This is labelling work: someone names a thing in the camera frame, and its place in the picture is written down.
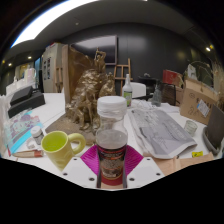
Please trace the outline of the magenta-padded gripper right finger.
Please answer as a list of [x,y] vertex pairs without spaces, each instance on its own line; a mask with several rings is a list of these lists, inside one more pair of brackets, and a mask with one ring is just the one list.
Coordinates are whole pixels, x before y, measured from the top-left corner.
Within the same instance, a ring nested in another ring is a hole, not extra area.
[[126,148],[123,185],[127,189],[146,186],[164,174],[151,157],[144,157],[131,146]]

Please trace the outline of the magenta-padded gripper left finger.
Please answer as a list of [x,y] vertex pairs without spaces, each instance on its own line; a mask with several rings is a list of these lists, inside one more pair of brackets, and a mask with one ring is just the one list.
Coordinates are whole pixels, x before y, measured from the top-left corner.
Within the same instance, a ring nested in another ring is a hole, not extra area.
[[84,188],[100,188],[97,147],[92,146],[81,157],[73,157],[62,171],[62,177]]

